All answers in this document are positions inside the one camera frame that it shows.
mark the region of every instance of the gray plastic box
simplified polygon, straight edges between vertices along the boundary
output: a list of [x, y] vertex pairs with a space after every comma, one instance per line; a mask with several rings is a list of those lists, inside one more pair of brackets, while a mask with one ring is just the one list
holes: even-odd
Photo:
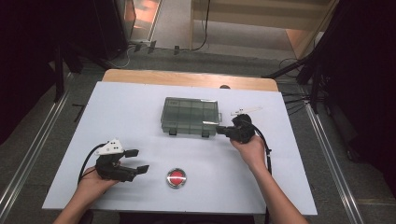
[[161, 124], [163, 131], [170, 135], [189, 133], [202, 137], [214, 136], [219, 126], [218, 102], [166, 97]]

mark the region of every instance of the controller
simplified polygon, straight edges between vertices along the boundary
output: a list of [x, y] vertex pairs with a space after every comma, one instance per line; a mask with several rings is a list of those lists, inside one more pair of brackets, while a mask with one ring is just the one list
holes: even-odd
[[96, 171], [103, 179], [114, 179], [121, 182], [133, 181], [137, 175], [145, 174], [149, 166], [139, 166], [136, 169], [120, 166], [120, 159], [125, 156], [136, 157], [139, 150], [124, 150], [118, 139], [113, 139], [95, 151], [99, 156], [96, 160]]
[[225, 134], [240, 143], [248, 143], [250, 138], [255, 134], [254, 126], [251, 125], [251, 118], [247, 114], [240, 114], [232, 119], [233, 126], [217, 126], [216, 133]]

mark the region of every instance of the metal rail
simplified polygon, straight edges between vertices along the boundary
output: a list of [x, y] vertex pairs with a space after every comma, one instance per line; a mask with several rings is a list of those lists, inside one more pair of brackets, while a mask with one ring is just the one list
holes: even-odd
[[[66, 87], [70, 86], [73, 81], [74, 75], [69, 73], [66, 79]], [[69, 90], [67, 88], [58, 103], [53, 104], [53, 106], [49, 110], [46, 119], [44, 120], [37, 135], [35, 136], [32, 145], [30, 145], [27, 153], [25, 154], [17, 172], [15, 172], [15, 175], [12, 177], [6, 190], [3, 192], [3, 195], [0, 199], [0, 224], [5, 223], [7, 215], [11, 210], [12, 205], [17, 200], [17, 197], [21, 192], [24, 182], [32, 171], [32, 168], [35, 165], [35, 161], [37, 160], [55, 121], [57, 120], [59, 114], [64, 108], [64, 103], [67, 100], [68, 94]]]
[[310, 104], [307, 104], [305, 106], [305, 109], [308, 112], [308, 117], [310, 118], [312, 126], [314, 127], [315, 133], [320, 143], [320, 147], [323, 151], [323, 155], [326, 159], [326, 162], [329, 165], [330, 172], [332, 173], [332, 178], [334, 180], [335, 186], [338, 189], [341, 200], [346, 209], [346, 214], [349, 217], [350, 223], [363, 224], [364, 221], [361, 216], [359, 207], [344, 177], [342, 169], [338, 164], [337, 159], [335, 158], [335, 155], [332, 151], [332, 146], [323, 129], [319, 115], [314, 113], [314, 110], [311, 108]]

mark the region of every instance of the wrist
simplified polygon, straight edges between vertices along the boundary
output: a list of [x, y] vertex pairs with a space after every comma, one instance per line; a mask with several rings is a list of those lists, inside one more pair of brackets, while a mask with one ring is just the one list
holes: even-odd
[[267, 169], [267, 167], [265, 166], [265, 162], [264, 162], [264, 161], [253, 162], [253, 163], [251, 163], [251, 164], [248, 166], [248, 168], [250, 169], [250, 171], [251, 171], [254, 175], [256, 175], [256, 174], [258, 174], [258, 173], [262, 173], [262, 172], [265, 172], [265, 173], [268, 173], [268, 174], [269, 174], [268, 169]]

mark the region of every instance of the black stand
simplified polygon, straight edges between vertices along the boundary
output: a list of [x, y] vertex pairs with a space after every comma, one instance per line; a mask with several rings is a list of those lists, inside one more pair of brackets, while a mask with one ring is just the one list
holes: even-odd
[[64, 41], [60, 41], [55, 46], [55, 85], [56, 85], [56, 94], [54, 102], [57, 103], [59, 99], [61, 99], [64, 94], [64, 64], [63, 60], [69, 67], [70, 71], [73, 73], [80, 73], [82, 71], [83, 65], [81, 61], [78, 59], [77, 53], [83, 57], [88, 58], [92, 62], [98, 64], [105, 70], [113, 68], [113, 66], [103, 62], [96, 56], [92, 55], [87, 50], [77, 46], [75, 44], [65, 43]]
[[310, 78], [313, 79], [312, 91], [310, 93], [310, 99], [311, 99], [310, 104], [316, 114], [318, 113], [317, 110], [318, 86], [320, 83], [320, 79], [322, 77], [322, 69], [320, 62], [325, 57], [323, 55], [325, 48], [329, 47], [328, 43], [330, 42], [330, 39], [332, 38], [336, 27], [348, 12], [348, 7], [344, 7], [343, 3], [344, 1], [340, 1], [338, 3], [327, 31], [324, 33], [323, 37], [318, 42], [318, 45], [314, 48], [314, 50], [310, 54], [308, 54], [308, 56], [302, 58], [296, 63], [293, 63], [289, 66], [282, 68], [277, 72], [274, 72], [273, 74], [262, 76], [264, 78], [277, 78], [303, 65], [304, 67], [297, 76], [296, 80], [298, 84], [305, 85]]

